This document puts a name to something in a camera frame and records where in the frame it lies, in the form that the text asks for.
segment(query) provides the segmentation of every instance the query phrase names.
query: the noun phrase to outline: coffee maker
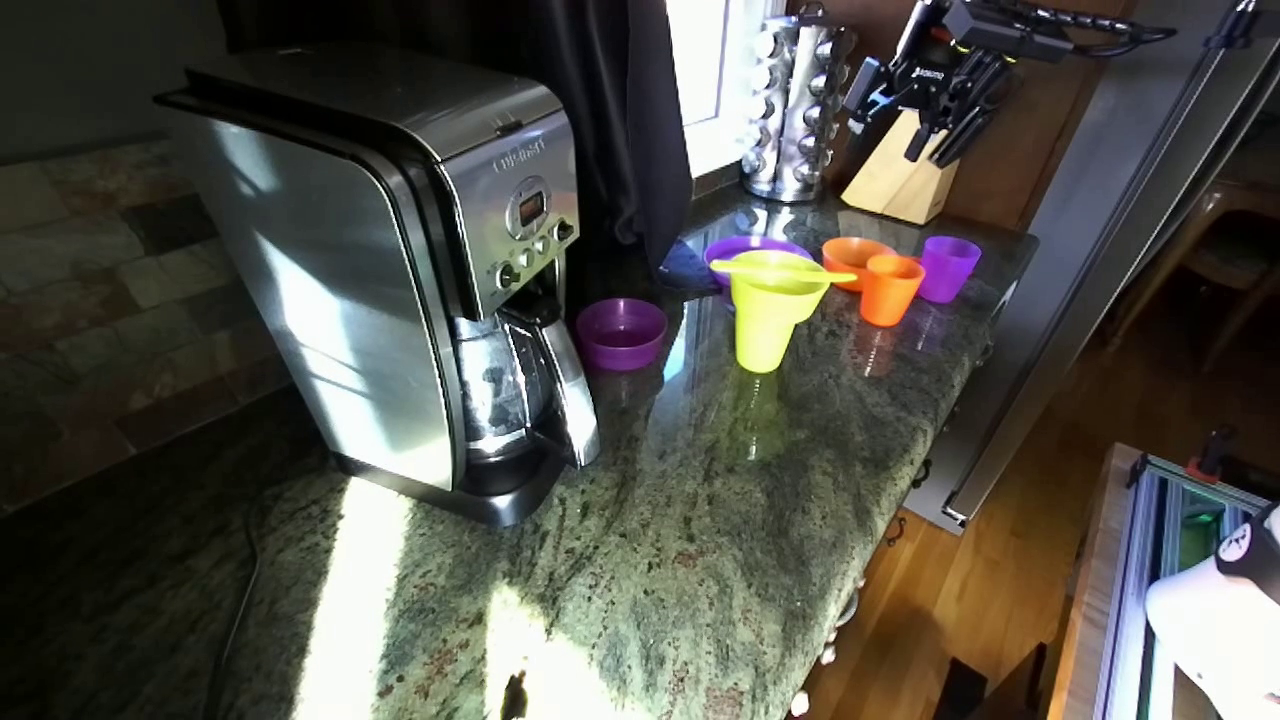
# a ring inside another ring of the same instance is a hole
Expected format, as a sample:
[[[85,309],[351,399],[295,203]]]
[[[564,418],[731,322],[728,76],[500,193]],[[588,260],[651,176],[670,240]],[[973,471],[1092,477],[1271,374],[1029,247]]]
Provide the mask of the coffee maker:
[[[378,45],[256,51],[156,99],[339,466],[493,525],[599,454],[563,322],[559,101]]]

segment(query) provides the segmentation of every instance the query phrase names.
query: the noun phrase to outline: yellow spoon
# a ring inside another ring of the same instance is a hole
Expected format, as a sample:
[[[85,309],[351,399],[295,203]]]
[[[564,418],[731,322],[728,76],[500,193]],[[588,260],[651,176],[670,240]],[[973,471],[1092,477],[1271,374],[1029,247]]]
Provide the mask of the yellow spoon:
[[[771,278],[787,278],[801,282],[815,283],[847,283],[858,279],[855,273],[828,273],[827,270],[797,270],[795,268],[781,268],[777,265],[751,265],[748,263],[735,263],[732,260],[712,260],[712,269],[717,273],[760,275]]]

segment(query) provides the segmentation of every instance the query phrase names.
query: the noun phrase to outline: granite countertop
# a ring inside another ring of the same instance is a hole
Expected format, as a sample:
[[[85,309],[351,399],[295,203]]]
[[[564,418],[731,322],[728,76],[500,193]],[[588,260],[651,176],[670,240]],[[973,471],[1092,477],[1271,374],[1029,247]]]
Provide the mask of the granite countertop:
[[[603,452],[517,527],[339,474],[292,391],[0,520],[0,714],[196,716],[252,506],[261,570],[224,717],[781,717],[1036,243],[736,188],[691,227],[662,273],[681,290],[637,288],[672,320],[664,360],[591,375]],[[887,331],[832,290],[753,375],[698,260],[751,227],[815,255],[936,232],[984,255],[956,302]]]

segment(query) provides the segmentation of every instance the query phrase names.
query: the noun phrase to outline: coffee pot handle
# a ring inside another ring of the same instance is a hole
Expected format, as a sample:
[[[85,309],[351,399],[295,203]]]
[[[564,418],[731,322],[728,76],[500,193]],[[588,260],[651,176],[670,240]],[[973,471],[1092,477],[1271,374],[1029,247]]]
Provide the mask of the coffee pot handle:
[[[538,340],[556,375],[556,400],[564,424],[566,459],[581,468],[600,454],[600,430],[595,420],[595,402],[586,386],[582,361],[577,356],[568,327],[561,318],[559,305],[550,297],[532,302],[508,302],[499,310],[509,323]]]

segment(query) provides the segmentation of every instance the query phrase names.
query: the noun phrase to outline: coffee maker base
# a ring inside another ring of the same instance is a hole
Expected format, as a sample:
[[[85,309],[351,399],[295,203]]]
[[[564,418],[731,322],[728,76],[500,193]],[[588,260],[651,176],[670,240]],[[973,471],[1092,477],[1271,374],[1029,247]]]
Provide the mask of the coffee maker base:
[[[378,483],[401,495],[495,528],[515,525],[532,515],[550,493],[561,471],[564,470],[564,461],[552,454],[545,454],[539,460],[525,459],[525,468],[527,468],[527,462],[536,462],[536,468],[513,489],[500,495],[472,495],[463,491],[444,491],[420,483],[340,452],[334,452],[333,457],[338,469],[347,475]]]

